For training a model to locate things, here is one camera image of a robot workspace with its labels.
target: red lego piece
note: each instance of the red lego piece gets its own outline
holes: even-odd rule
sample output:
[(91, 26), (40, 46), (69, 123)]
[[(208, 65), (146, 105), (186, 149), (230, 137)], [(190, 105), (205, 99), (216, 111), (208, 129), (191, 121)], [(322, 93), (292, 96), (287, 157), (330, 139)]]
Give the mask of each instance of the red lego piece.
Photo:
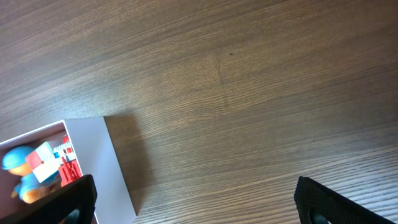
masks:
[(62, 139), (62, 143), (67, 143), (69, 141), (69, 135), (65, 135), (65, 137), (63, 137)]
[(38, 153), (36, 152), (36, 150), (34, 150), (33, 152), (31, 152), (29, 155), (27, 155), (27, 157), (25, 157), (26, 162), (29, 164), (30, 168), (32, 170), (34, 170), (36, 167), (38, 167), (40, 164), (44, 163)]
[(79, 165), (77, 164), (77, 160), (72, 160), (70, 162), (67, 162), (65, 158), (62, 158), (63, 164), (58, 168), (58, 171), (60, 172), (60, 176), (62, 179), (62, 186), (65, 186), (69, 184), (70, 182), (73, 182), (74, 180), (77, 180), (81, 177)]

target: toy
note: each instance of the toy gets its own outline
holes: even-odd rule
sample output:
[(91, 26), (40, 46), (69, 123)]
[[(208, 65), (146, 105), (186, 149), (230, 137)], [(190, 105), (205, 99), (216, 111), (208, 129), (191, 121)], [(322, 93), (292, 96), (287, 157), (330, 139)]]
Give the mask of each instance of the toy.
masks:
[(67, 135), (63, 139), (63, 144), (54, 148), (54, 157), (58, 159), (60, 164), (58, 171), (62, 179), (62, 187), (81, 177), (76, 154)]
[(19, 195), (19, 198), (26, 203), (33, 203), (43, 197), (46, 188), (57, 181), (57, 179), (49, 179), (40, 183), (36, 179), (32, 169), (25, 161), (25, 157), (34, 151), (35, 149), (32, 147), (19, 146), (9, 151), (2, 159), (2, 169), (22, 177), (21, 183), (14, 187), (11, 197)]
[(58, 142), (45, 142), (26, 157), (26, 162), (40, 183), (58, 174), (60, 164), (52, 150), (52, 145), (57, 144)]

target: wood grain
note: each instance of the wood grain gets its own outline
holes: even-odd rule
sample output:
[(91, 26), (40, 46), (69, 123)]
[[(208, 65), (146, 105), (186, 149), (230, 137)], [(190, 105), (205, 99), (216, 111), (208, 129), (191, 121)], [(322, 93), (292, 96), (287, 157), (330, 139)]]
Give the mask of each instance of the wood grain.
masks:
[(398, 222), (395, 0), (0, 3), (0, 139), (106, 116), (136, 223), (299, 223), (309, 176)]

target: cardboard box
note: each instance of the cardboard box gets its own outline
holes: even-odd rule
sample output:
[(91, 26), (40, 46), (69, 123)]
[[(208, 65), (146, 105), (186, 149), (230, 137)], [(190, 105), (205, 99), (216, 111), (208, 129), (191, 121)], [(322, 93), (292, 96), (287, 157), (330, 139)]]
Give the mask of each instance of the cardboard box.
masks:
[[(82, 175), (91, 174), (94, 178), (98, 193), (95, 204), (97, 223), (132, 223), (136, 214), (103, 117), (57, 121), (0, 142), (0, 150), (8, 151), (21, 145), (38, 147), (45, 141), (62, 139), (66, 134)], [(11, 193), (0, 194), (10, 197)]]

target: toy figure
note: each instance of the toy figure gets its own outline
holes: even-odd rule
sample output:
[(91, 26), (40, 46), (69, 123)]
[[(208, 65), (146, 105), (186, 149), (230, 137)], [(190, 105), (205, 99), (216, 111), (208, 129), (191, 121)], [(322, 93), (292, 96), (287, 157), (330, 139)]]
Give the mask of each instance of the toy figure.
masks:
[(34, 150), (30, 146), (19, 146), (9, 151), (2, 159), (2, 169), (22, 177), (21, 183), (14, 187), (11, 197), (14, 198), (19, 195), (19, 198), (26, 203), (33, 203), (47, 195), (49, 191), (56, 188), (56, 183), (59, 182), (59, 178), (52, 177), (39, 183), (25, 161), (26, 156)]

